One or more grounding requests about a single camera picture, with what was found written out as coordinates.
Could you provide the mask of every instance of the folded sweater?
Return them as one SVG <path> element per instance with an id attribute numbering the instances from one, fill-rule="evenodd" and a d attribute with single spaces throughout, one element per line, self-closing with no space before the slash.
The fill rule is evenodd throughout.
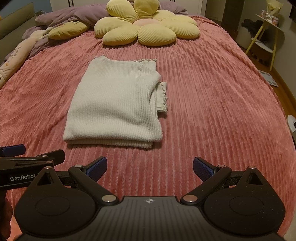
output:
<path id="1" fill-rule="evenodd" d="M 162 139 L 157 110 L 167 111 L 160 78 L 155 60 L 95 58 L 73 96 L 64 141 L 151 148 Z"/>

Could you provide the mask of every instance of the blue gripper pad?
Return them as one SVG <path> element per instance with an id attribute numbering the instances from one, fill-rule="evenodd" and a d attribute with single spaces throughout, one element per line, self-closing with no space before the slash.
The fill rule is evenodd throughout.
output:
<path id="1" fill-rule="evenodd" d="M 196 157 L 193 160 L 193 171 L 203 182 L 212 177 L 215 174 L 216 169 L 215 166 L 201 158 Z"/>
<path id="2" fill-rule="evenodd" d="M 1 149 L 0 156 L 3 156 L 3 157 L 20 156 L 25 154 L 26 152 L 26 147 L 23 144 L 14 145 L 14 146 L 5 146 L 0 149 Z"/>
<path id="3" fill-rule="evenodd" d="M 83 168 L 83 172 L 92 180 L 97 182 L 107 171 L 107 158 L 104 156 L 99 157 L 92 163 Z"/>

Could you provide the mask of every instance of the white tabletop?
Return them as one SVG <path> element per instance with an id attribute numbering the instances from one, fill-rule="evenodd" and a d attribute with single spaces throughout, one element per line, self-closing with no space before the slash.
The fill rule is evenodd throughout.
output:
<path id="1" fill-rule="evenodd" d="M 263 19 L 264 21 L 268 22 L 270 25 L 272 25 L 273 27 L 279 29 L 280 31 L 283 32 L 283 30 L 281 30 L 278 26 L 275 26 L 274 24 L 270 23 L 269 21 L 267 21 L 265 18 L 261 17 L 260 15 L 256 14 L 257 17 Z"/>

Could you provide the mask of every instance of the baseboard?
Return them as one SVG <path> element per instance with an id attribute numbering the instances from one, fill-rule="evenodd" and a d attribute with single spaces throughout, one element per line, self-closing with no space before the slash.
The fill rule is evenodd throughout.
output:
<path id="1" fill-rule="evenodd" d="M 276 75 L 277 80 L 280 82 L 281 86 L 286 92 L 289 100 L 291 101 L 291 104 L 293 105 L 294 109 L 296 109 L 296 99 L 292 94 L 291 90 L 289 89 L 289 87 L 287 86 L 286 82 L 283 80 L 283 78 L 280 76 L 280 74 L 276 71 L 275 68 L 272 68 L 272 73 Z"/>

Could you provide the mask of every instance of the purple comforter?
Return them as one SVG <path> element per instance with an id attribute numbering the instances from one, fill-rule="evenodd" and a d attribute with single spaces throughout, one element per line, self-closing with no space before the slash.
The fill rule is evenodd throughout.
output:
<path id="1" fill-rule="evenodd" d="M 175 14 L 188 15 L 185 8 L 180 5 L 171 2 L 171 1 L 160 1 L 160 9 L 169 10 Z M 49 12 L 42 15 L 39 15 L 35 21 L 36 26 L 29 28 L 23 35 L 23 39 L 27 39 L 30 37 L 31 33 L 43 29 L 45 30 L 48 27 L 57 27 L 66 22 L 78 20 L 81 21 L 91 27 L 94 27 L 96 22 L 101 18 L 109 16 L 106 5 L 102 4 L 91 4 L 85 5 L 81 7 L 67 7 L 55 12 Z M 35 47 L 32 49 L 29 58 L 33 57 L 43 49 L 49 48 L 51 46 L 55 46 L 61 43 L 66 42 L 66 40 L 51 40 L 48 38 L 44 38 L 37 42 Z"/>

